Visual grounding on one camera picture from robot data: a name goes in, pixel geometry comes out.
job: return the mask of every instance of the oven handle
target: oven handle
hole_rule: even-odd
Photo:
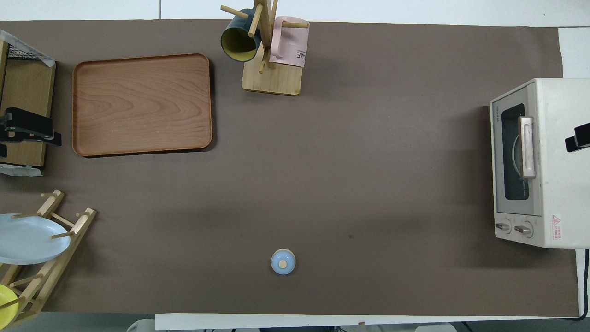
[[[523,179],[535,178],[535,154],[533,152],[533,122],[531,116],[519,116],[518,127],[520,128],[520,151],[522,153],[522,165],[520,174]]]

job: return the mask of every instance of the black clamp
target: black clamp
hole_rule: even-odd
[[[0,143],[22,141],[42,142],[59,147],[61,134],[53,131],[53,123],[48,117],[16,107],[7,108],[4,116],[0,117]],[[0,158],[6,157],[6,145],[0,144]]]
[[[574,136],[565,139],[568,152],[578,151],[590,147],[590,122],[573,129]]]

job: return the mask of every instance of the small blue lid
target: small blue lid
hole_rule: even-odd
[[[270,259],[270,266],[278,274],[289,274],[295,268],[295,255],[289,249],[279,249]]]

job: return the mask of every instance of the light blue plate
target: light blue plate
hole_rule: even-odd
[[[13,214],[0,214],[0,263],[43,263],[69,247],[69,236],[50,239],[51,235],[67,232],[58,223],[37,216],[12,219]]]

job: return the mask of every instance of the oven knob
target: oven knob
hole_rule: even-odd
[[[510,226],[504,223],[497,223],[496,228],[503,230],[504,232],[510,233]]]
[[[515,226],[514,230],[522,233],[522,235],[528,239],[530,239],[531,237],[533,237],[533,230],[528,228],[528,227],[524,227],[524,226]]]

